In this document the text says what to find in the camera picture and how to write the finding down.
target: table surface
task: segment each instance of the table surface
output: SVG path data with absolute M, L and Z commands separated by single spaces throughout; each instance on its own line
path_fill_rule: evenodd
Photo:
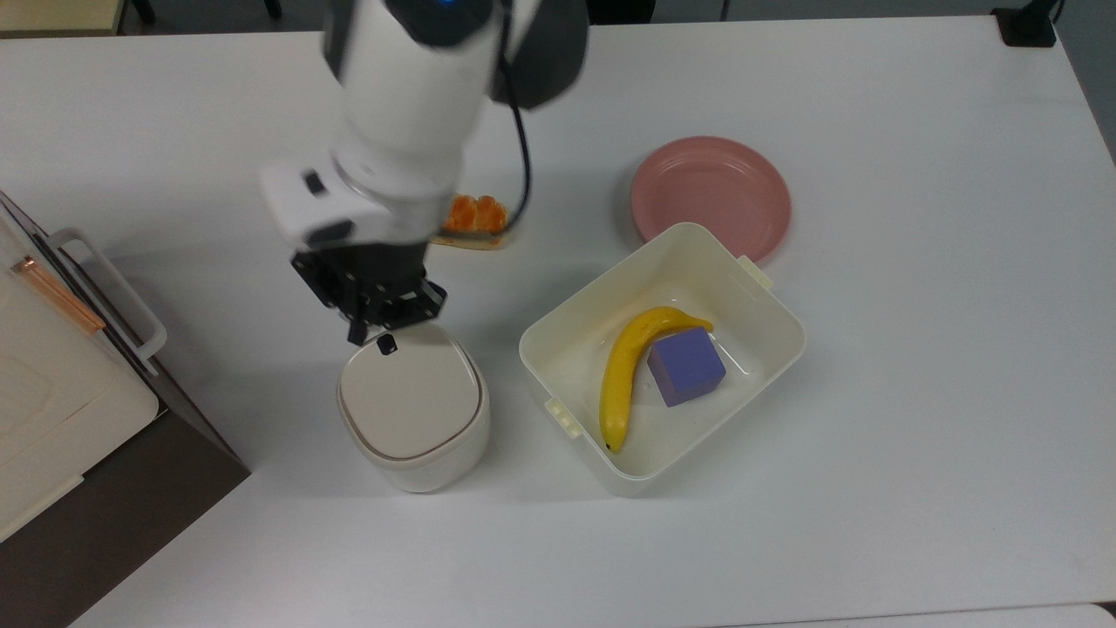
M 756 628 L 1112 628 L 1116 619 L 1093 605 L 1070 605 L 969 612 L 941 612 L 834 619 L 793 624 L 768 624 Z
M 1060 47 L 991 18 L 596 28 L 527 116 L 516 241 L 437 248 L 492 390 L 479 466 L 393 490 L 334 387 L 352 348 L 287 265 L 258 165 L 326 141 L 315 33 L 0 41 L 0 186 L 78 224 L 163 318 L 253 471 L 83 626 L 700 626 L 1116 599 L 1116 168 Z M 742 141 L 795 203 L 764 264 L 805 356 L 636 500 L 535 407 L 519 336 L 638 241 L 638 162 Z M 513 199 L 485 109 L 462 191 Z

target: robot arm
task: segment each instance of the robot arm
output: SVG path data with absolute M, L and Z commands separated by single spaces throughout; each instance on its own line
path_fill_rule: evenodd
M 260 178 L 291 263 L 350 342 L 437 316 L 445 290 L 423 260 L 482 104 L 508 102 L 508 81 L 527 108 L 560 94 L 587 32 L 584 0 L 335 0 L 325 57 L 344 87 L 339 127 Z

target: banana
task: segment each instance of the banana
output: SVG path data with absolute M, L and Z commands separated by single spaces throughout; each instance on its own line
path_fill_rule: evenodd
M 600 435 L 605 437 L 605 447 L 613 454 L 619 454 L 627 437 L 632 383 L 644 349 L 655 337 L 691 328 L 713 331 L 712 323 L 695 319 L 676 307 L 652 307 L 632 319 L 616 339 L 600 385 Z

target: purple cube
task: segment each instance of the purple cube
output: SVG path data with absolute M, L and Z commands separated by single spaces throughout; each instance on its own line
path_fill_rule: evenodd
M 724 365 L 704 328 L 655 341 L 647 366 L 667 407 L 708 395 L 724 379 Z

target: pink plate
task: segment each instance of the pink plate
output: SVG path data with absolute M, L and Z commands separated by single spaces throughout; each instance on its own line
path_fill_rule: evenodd
M 679 222 L 709 229 L 759 262 L 790 225 L 790 192 L 763 155 L 724 137 L 685 137 L 651 153 L 632 180 L 632 215 L 647 241 Z

